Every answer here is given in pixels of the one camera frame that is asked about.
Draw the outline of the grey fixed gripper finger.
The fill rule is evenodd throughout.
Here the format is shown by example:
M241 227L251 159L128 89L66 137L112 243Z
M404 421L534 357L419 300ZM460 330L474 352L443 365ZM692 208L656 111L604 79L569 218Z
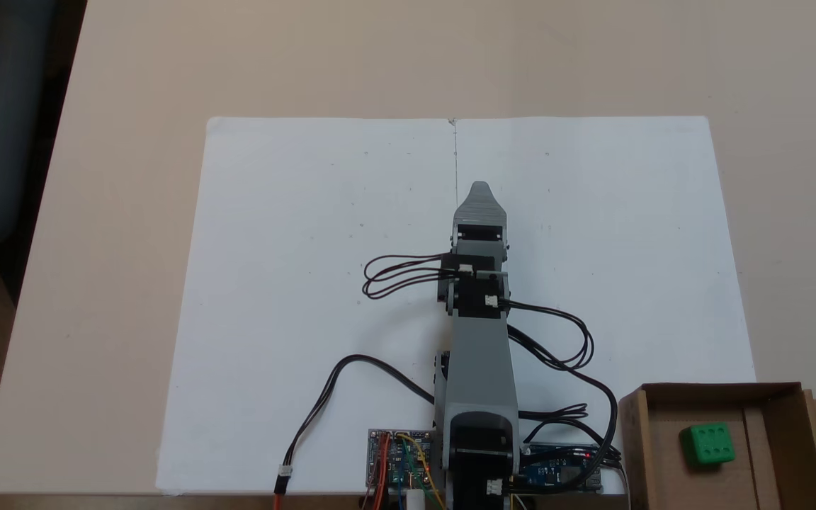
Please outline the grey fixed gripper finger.
M507 227L507 213L485 181L473 181L467 197L455 210L453 226L460 224Z

